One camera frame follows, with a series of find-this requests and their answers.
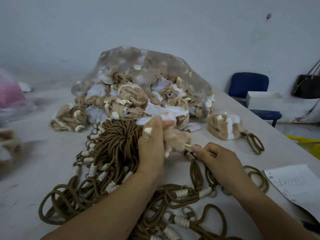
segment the yellow object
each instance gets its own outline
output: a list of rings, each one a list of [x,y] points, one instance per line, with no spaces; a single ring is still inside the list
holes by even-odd
[[[297,145],[320,160],[320,140],[286,135],[291,140],[298,141]]]

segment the wall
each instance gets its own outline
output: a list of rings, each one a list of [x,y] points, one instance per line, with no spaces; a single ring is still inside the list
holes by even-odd
[[[290,92],[320,59],[319,9],[320,0],[0,0],[0,66],[82,75],[102,51],[130,45],[182,57],[223,90],[235,72],[266,74],[300,116],[314,102]]]

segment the cardboard box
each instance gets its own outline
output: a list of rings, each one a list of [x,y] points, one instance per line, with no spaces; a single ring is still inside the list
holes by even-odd
[[[283,97],[278,92],[249,91],[246,97],[248,109],[280,111]]]

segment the forearm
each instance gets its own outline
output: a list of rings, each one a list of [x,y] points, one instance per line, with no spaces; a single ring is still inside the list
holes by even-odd
[[[101,202],[66,222],[42,240],[128,238],[157,188],[159,177],[136,172]]]
[[[245,194],[235,197],[253,219],[265,240],[316,239],[258,187],[249,187]]]

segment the person's left hand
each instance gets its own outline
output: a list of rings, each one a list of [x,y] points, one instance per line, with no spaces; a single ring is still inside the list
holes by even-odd
[[[163,175],[165,160],[163,130],[172,125],[174,125],[173,120],[162,121],[162,118],[158,116],[143,126],[142,136],[138,141],[139,166],[137,172],[148,173],[155,177]],[[147,127],[152,127],[151,136],[144,132]]]

